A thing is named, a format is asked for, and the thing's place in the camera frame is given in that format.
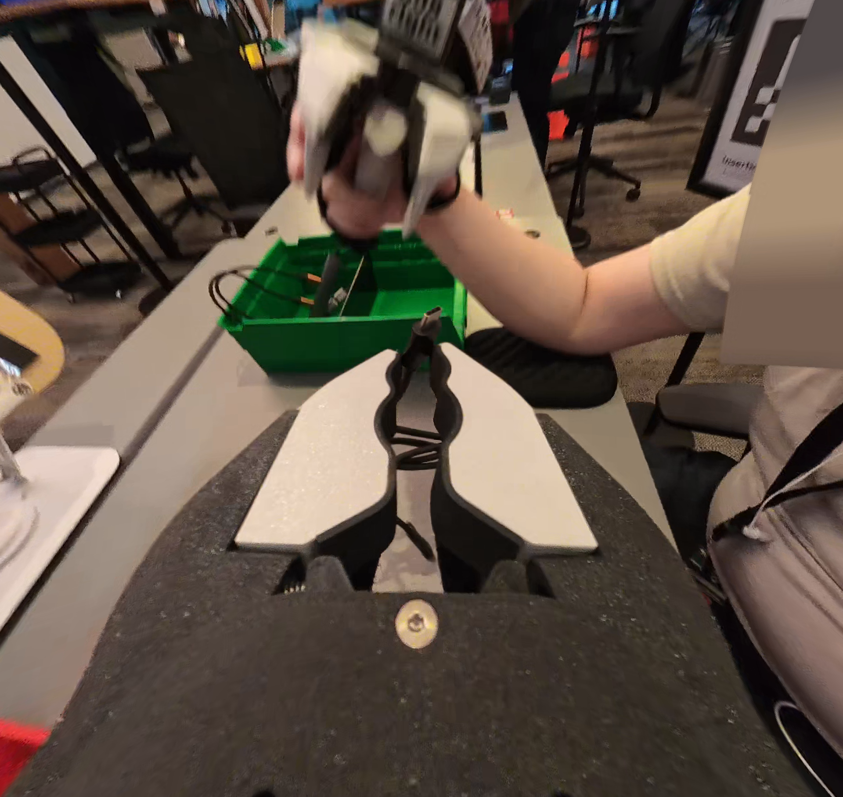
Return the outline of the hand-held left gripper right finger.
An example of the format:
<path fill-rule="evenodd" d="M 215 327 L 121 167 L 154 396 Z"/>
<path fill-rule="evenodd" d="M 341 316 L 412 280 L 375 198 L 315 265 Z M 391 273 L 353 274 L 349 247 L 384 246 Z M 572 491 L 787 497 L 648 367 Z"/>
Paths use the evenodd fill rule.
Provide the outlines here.
<path fill-rule="evenodd" d="M 598 542 L 532 406 L 451 343 L 431 360 L 444 492 L 516 555 L 587 555 Z"/>

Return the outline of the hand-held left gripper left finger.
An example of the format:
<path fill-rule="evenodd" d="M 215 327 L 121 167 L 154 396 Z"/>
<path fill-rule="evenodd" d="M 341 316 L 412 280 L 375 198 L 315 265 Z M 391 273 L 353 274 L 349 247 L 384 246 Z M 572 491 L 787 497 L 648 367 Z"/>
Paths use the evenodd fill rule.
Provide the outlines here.
<path fill-rule="evenodd" d="M 395 455 L 378 414 L 394 395 L 382 351 L 313 393 L 234 537 L 238 549 L 309 555 L 395 497 Z"/>

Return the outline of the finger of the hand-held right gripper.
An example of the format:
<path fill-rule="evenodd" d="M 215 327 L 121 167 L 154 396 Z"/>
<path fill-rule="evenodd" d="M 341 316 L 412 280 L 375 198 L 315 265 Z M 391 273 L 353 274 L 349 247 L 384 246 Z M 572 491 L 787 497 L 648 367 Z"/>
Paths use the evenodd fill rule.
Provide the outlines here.
<path fill-rule="evenodd" d="M 431 83 L 418 84 L 410 101 L 404 152 L 404 239 L 414 234 L 422 216 L 432 208 L 439 188 L 458 176 L 479 126 L 479 114 L 470 99 Z"/>
<path fill-rule="evenodd" d="M 383 198 L 383 100 L 378 33 L 355 20 L 306 22 L 300 37 L 297 107 L 303 130 L 302 179 L 314 195 L 356 139 L 353 186 Z"/>

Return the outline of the green plastic bin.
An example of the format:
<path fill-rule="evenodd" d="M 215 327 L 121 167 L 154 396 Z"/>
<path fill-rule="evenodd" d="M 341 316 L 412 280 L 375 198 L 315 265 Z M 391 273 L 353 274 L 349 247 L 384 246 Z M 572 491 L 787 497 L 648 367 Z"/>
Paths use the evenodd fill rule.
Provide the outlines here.
<path fill-rule="evenodd" d="M 326 257 L 341 250 L 348 298 L 342 315 L 310 318 Z M 406 347 L 413 324 L 440 310 L 438 339 L 463 346 L 465 287 L 416 237 L 387 230 L 366 252 L 335 235 L 277 242 L 257 265 L 212 277 L 218 325 L 268 374 L 337 373 Z"/>

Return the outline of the dark grey bar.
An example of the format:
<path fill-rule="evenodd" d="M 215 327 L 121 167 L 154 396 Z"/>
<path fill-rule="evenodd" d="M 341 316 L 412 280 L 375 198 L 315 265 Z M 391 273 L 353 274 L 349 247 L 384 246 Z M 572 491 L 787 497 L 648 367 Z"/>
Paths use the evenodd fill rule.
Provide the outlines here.
<path fill-rule="evenodd" d="M 317 283 L 310 307 L 311 319 L 339 317 L 348 298 L 348 271 L 341 250 L 331 252 L 325 259 L 321 280 Z"/>

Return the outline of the red plastic bin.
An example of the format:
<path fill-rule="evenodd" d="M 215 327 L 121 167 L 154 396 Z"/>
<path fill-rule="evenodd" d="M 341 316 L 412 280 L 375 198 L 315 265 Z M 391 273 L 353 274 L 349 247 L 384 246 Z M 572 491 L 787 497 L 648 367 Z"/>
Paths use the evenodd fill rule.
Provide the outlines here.
<path fill-rule="evenodd" d="M 50 728 L 1 720 L 1 795 L 5 795 L 31 758 L 46 743 L 50 732 Z"/>

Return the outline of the person's right forearm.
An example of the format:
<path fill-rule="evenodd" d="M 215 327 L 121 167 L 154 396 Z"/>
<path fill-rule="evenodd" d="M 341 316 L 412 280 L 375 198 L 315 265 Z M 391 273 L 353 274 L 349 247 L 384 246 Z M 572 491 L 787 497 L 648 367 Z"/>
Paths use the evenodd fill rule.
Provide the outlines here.
<path fill-rule="evenodd" d="M 584 267 L 469 191 L 416 231 L 504 328 L 547 349 L 600 355 L 684 330 L 656 289 L 648 245 Z"/>

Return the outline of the person's right hand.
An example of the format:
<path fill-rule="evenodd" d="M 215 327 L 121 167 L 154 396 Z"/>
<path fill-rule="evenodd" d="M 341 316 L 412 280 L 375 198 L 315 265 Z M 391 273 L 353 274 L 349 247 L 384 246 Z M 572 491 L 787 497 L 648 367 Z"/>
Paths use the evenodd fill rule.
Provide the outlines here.
<path fill-rule="evenodd" d="M 288 177 L 293 183 L 303 182 L 307 138 L 302 107 L 296 101 L 291 111 L 287 144 Z M 375 198 L 356 188 L 357 161 L 360 157 L 358 149 L 363 141 L 363 136 L 358 135 L 348 144 L 341 163 L 324 174 L 321 190 L 325 219 L 330 228 L 347 239 L 367 241 L 385 226 L 402 222 L 407 200 L 403 165 L 393 167 L 389 190 L 382 198 Z"/>

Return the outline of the black wrist rest pad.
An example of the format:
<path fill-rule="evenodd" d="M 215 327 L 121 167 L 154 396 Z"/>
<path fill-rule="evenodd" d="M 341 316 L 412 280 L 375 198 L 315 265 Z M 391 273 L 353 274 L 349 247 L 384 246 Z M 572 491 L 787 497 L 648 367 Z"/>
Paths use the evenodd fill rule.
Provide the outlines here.
<path fill-rule="evenodd" d="M 464 350 L 537 409 L 596 408 L 611 400 L 618 388 L 616 367 L 609 354 L 558 352 L 506 328 L 469 334 Z"/>

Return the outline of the black high-back office chair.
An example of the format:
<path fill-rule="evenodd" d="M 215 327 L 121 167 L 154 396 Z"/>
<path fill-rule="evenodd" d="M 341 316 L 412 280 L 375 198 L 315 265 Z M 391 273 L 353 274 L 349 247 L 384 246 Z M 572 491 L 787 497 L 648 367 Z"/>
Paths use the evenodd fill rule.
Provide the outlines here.
<path fill-rule="evenodd" d="M 175 23 L 188 59 L 138 75 L 216 188 L 226 225 L 244 235 L 289 185 L 289 113 L 221 20 L 189 14 Z"/>

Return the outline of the person's cream t-shirt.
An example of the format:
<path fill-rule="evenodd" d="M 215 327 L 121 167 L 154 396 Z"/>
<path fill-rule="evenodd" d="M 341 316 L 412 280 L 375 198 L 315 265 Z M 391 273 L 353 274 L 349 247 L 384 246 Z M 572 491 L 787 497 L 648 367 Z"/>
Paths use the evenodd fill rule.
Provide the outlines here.
<path fill-rule="evenodd" d="M 714 203 L 650 246 L 653 283 L 670 312 L 692 331 L 721 330 L 732 288 L 751 185 Z M 763 473 L 781 469 L 814 426 L 842 399 L 842 371 L 769 366 L 749 426 Z"/>

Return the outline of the rounded wooden board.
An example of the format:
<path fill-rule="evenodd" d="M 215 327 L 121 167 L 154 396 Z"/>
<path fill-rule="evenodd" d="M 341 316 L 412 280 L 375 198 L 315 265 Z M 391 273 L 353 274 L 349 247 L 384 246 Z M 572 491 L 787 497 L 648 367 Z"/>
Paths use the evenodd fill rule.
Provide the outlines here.
<path fill-rule="evenodd" d="M 2 370 L 29 384 L 34 394 L 52 386 L 64 369 L 64 345 L 38 313 L 1 293 Z"/>

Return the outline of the framed printed sign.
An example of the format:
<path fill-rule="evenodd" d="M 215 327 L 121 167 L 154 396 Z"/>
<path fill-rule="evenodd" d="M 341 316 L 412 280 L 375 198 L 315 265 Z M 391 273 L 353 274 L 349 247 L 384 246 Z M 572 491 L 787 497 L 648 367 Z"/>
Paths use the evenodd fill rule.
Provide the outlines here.
<path fill-rule="evenodd" d="M 690 169 L 689 191 L 723 198 L 753 180 L 815 0 L 746 0 Z"/>

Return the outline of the black rolling cart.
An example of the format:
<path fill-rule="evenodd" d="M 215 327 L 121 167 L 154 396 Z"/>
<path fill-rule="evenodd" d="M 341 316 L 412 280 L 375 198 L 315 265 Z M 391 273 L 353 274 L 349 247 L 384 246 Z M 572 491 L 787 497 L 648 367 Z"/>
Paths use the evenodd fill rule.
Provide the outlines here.
<path fill-rule="evenodd" d="M 61 209 L 53 203 L 46 186 L 55 180 L 63 181 L 77 196 L 78 207 Z M 3 164 L 1 189 L 32 219 L 16 233 L 2 224 L 2 232 L 69 302 L 80 298 L 123 299 L 141 281 L 142 268 L 126 245 L 46 147 L 24 149 Z M 89 239 L 99 231 L 111 239 L 121 259 L 104 260 L 94 252 Z"/>

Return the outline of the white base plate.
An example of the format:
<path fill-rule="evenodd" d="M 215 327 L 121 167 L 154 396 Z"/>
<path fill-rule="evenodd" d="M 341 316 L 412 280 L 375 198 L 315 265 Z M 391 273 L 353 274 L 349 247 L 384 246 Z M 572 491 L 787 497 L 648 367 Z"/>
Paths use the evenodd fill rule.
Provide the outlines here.
<path fill-rule="evenodd" d="M 27 446 L 14 454 L 37 524 L 21 552 L 1 567 L 1 626 L 36 585 L 120 466 L 104 446 Z"/>

